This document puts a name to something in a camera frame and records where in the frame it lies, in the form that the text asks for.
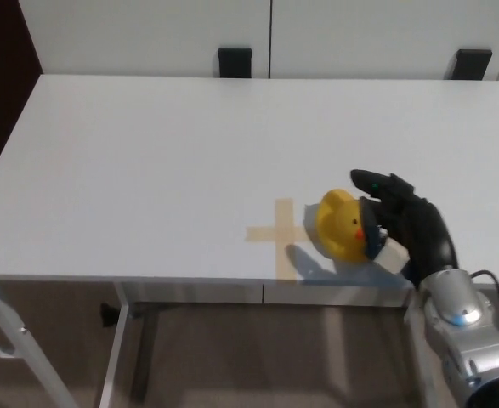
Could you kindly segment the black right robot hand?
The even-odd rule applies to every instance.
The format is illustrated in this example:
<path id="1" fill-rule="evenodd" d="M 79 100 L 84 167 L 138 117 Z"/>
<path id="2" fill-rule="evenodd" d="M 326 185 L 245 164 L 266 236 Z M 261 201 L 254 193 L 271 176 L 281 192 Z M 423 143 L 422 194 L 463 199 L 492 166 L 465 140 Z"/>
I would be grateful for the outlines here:
<path id="1" fill-rule="evenodd" d="M 360 198 L 360 226 L 366 242 L 365 255 L 374 260 L 387 237 L 401 244 L 409 255 L 401 274 L 414 287 L 430 275 L 458 267 L 456 250 L 438 208 L 415 194 L 414 187 L 395 174 L 362 169 L 350 171 Z"/>

